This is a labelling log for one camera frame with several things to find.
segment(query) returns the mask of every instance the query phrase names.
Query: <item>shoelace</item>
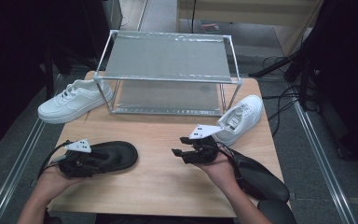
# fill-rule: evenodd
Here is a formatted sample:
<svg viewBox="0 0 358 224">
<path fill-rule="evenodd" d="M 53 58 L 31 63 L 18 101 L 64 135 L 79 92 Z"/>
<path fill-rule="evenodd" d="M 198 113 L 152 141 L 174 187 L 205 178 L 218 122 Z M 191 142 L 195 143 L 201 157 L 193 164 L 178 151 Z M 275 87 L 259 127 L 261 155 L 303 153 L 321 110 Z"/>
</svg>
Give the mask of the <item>shoelace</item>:
<svg viewBox="0 0 358 224">
<path fill-rule="evenodd" d="M 59 104 L 64 104 L 65 102 L 72 100 L 75 97 L 75 88 L 72 84 L 69 84 L 66 89 L 56 96 L 56 99 Z"/>
</svg>

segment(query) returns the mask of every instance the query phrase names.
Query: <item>shoe sole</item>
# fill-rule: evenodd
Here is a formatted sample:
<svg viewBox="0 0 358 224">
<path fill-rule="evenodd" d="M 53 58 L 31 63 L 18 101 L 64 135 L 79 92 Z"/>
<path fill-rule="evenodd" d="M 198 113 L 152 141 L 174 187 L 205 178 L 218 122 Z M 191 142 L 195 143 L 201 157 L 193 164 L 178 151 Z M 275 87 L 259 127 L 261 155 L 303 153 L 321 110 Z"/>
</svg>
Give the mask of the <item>shoe sole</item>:
<svg viewBox="0 0 358 224">
<path fill-rule="evenodd" d="M 111 90 L 109 90 L 109 92 L 107 93 L 107 96 L 105 96 L 106 101 L 110 101 L 113 97 L 113 93 Z M 79 117 L 81 117 L 82 115 L 86 114 L 87 112 L 89 112 L 91 109 L 94 109 L 100 105 L 104 104 L 104 100 L 103 98 L 100 98 L 98 101 L 92 102 L 89 105 L 86 105 L 84 107 L 82 107 L 81 109 L 77 110 L 75 113 L 68 115 L 66 117 L 63 118 L 58 118 L 58 119 L 45 119 L 43 117 L 40 117 L 40 119 L 42 119 L 44 122 L 46 123 L 50 123 L 50 124 L 60 124 L 60 123 L 67 123 L 69 121 L 72 121 L 74 119 L 78 119 Z"/>
</svg>

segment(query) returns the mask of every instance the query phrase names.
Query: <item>white tag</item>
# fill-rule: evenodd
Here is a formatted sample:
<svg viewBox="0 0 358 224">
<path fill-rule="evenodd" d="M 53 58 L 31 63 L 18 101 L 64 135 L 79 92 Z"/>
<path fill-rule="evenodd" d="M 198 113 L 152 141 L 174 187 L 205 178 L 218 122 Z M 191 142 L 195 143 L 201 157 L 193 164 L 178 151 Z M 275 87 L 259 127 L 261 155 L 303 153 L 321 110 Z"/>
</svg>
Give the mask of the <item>white tag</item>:
<svg viewBox="0 0 358 224">
<path fill-rule="evenodd" d="M 87 138 L 69 144 L 68 146 L 65 146 L 65 148 L 67 150 L 91 153 L 91 147 Z"/>
<path fill-rule="evenodd" d="M 213 126 L 213 125 L 203 125 L 198 124 L 191 135 L 188 137 L 189 139 L 201 139 L 204 137 L 208 137 L 214 133 L 218 133 L 222 131 L 223 128 L 220 126 Z"/>
<path fill-rule="evenodd" d="M 237 126 L 241 122 L 241 117 L 234 115 L 231 120 L 228 122 L 228 125 L 231 126 L 232 129 L 236 129 Z"/>
</svg>

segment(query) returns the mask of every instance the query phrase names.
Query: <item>shoe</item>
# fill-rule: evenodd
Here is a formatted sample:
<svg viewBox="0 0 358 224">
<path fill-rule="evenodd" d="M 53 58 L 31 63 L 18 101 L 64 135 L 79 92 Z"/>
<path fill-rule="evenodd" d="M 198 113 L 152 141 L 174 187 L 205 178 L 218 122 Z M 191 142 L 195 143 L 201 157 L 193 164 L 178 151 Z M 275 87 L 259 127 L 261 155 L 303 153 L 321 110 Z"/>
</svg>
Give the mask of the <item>shoe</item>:
<svg viewBox="0 0 358 224">
<path fill-rule="evenodd" d="M 113 93 L 104 80 L 101 80 L 101 89 L 106 100 L 110 101 Z M 37 112 L 44 122 L 58 124 L 77 119 L 103 104 L 103 97 L 93 80 L 76 80 L 66 90 L 39 106 Z"/>
<path fill-rule="evenodd" d="M 251 130 L 257 124 L 262 109 L 263 101 L 260 97 L 250 95 L 243 98 L 217 121 L 217 126 L 221 126 L 223 131 L 215 133 L 214 140 L 230 146 L 243 133 Z"/>
</svg>

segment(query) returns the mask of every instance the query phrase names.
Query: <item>floor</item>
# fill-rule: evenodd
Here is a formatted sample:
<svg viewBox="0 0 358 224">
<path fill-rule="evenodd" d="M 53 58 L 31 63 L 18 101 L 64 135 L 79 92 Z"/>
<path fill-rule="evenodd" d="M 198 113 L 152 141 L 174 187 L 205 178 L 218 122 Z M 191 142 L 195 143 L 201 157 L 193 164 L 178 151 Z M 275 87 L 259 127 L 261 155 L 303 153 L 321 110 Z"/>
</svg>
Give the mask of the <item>floor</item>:
<svg viewBox="0 0 358 224">
<path fill-rule="evenodd" d="M 175 32 L 174 0 L 121 0 L 122 30 Z M 180 31 L 189 33 L 191 21 L 181 20 Z M 203 34 L 198 21 L 194 32 Z M 243 77 L 282 57 L 272 27 L 255 24 L 216 23 L 220 34 L 232 35 Z M 258 78 L 268 117 L 277 112 L 278 98 L 290 85 L 284 70 Z M 71 76 L 56 71 L 56 91 L 85 76 L 88 68 L 76 64 Z M 63 125 L 41 122 L 36 109 L 45 100 L 42 90 L 0 142 L 0 223 L 13 223 L 31 192 L 38 168 L 55 147 Z M 282 98 L 290 105 L 293 98 Z M 325 122 L 317 112 L 304 113 L 297 104 L 270 121 L 276 127 L 274 143 L 283 178 L 291 193 L 290 204 L 298 223 L 358 223 L 358 161 L 344 161 Z M 95 214 L 55 212 L 63 223 L 94 223 Z"/>
</svg>

